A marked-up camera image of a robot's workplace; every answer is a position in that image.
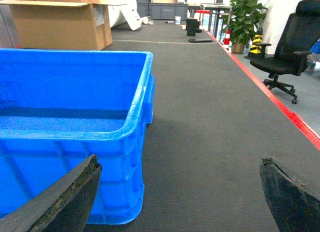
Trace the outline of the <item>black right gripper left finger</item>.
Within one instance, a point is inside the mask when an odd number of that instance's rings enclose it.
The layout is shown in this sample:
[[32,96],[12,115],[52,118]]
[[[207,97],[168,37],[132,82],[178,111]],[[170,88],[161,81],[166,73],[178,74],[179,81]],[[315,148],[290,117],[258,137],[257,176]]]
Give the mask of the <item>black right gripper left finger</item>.
[[82,232],[93,208],[102,172],[90,155],[35,198],[0,221],[2,232]]

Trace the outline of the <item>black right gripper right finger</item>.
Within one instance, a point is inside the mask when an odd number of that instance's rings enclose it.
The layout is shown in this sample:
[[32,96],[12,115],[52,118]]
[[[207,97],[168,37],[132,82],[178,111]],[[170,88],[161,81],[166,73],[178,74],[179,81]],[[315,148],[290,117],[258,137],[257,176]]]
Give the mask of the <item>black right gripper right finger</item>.
[[259,168],[265,201],[280,232],[320,230],[320,188],[274,158]]

